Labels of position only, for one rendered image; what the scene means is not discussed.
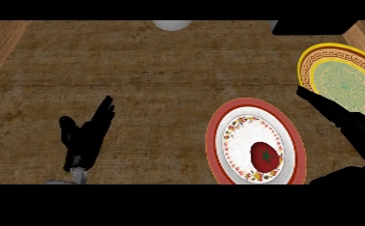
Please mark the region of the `pale grey round object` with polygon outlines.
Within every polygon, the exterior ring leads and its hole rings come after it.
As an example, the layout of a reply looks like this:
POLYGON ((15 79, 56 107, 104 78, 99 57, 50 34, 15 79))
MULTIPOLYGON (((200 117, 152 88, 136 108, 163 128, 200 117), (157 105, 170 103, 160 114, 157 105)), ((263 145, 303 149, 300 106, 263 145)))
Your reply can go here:
POLYGON ((164 31, 179 31, 191 24, 191 20, 154 20, 152 23, 164 31))

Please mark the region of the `black appliance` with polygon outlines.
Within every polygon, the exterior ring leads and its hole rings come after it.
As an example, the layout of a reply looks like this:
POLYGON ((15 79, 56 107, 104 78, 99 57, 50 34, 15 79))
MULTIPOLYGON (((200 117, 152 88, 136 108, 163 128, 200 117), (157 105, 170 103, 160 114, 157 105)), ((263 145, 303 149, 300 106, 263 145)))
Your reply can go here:
POLYGON ((278 20, 272 23, 272 34, 275 36, 341 35, 355 23, 355 20, 278 20))

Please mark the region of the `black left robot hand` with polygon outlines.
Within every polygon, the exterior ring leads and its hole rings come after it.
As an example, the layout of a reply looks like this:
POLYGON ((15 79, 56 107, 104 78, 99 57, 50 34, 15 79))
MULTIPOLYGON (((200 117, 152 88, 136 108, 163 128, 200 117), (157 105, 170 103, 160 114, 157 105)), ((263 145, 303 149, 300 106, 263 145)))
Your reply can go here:
POLYGON ((61 117, 61 141, 67 147, 65 172, 77 167, 89 171, 93 167, 114 115, 112 97, 106 96, 92 120, 81 127, 68 116, 61 117))

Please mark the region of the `red tomato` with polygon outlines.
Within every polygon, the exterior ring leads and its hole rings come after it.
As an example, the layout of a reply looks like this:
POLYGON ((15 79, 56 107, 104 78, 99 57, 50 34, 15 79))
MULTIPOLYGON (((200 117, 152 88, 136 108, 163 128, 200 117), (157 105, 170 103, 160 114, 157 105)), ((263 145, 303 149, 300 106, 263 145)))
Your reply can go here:
POLYGON ((271 172, 279 166, 279 155, 265 142, 251 146, 251 163, 262 173, 271 172))

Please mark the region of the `yellow rimmed green plate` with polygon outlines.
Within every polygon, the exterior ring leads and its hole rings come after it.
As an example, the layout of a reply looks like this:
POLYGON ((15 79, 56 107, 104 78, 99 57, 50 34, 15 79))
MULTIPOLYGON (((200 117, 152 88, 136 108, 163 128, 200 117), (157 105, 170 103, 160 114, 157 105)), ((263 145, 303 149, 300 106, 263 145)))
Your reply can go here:
POLYGON ((365 51, 336 42, 313 45, 300 56, 297 75, 315 94, 365 114, 365 51))

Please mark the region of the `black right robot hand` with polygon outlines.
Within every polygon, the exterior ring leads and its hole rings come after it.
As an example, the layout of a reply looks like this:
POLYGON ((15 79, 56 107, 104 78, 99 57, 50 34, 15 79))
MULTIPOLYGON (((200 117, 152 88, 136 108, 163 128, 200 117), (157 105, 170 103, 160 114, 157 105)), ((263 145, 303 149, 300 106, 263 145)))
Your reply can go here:
MULTIPOLYGON (((303 86, 297 89, 297 95, 310 103, 316 111, 340 129, 355 151, 365 159, 365 115, 361 112, 347 111, 333 100, 313 93, 303 86)), ((312 180, 309 184, 365 185, 365 166, 347 166, 312 180)))

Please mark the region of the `red rimmed white plate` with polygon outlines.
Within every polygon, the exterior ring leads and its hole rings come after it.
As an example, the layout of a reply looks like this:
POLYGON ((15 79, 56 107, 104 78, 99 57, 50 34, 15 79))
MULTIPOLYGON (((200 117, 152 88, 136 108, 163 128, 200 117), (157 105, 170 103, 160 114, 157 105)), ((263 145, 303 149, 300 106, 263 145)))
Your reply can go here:
POLYGON ((205 131, 205 155, 220 184, 304 183, 303 139, 288 117, 260 99, 234 99, 217 109, 205 131), (257 142, 279 155, 279 166, 268 173, 251 163, 257 142))

